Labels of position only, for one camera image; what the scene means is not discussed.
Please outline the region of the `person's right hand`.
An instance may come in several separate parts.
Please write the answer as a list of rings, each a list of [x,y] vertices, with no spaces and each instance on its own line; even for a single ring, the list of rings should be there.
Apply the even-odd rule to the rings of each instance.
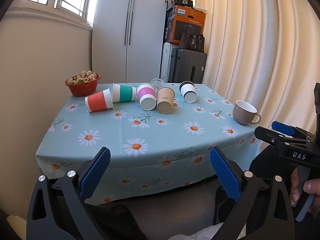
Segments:
[[[298,190],[299,186],[299,176],[298,168],[295,168],[291,174],[291,192],[290,192],[290,201],[291,205],[295,205],[296,202],[300,199],[300,192]],[[316,217],[320,209],[320,179],[308,180],[304,183],[303,191],[307,194],[314,194],[315,198],[312,202],[312,206],[309,208],[309,212]]]

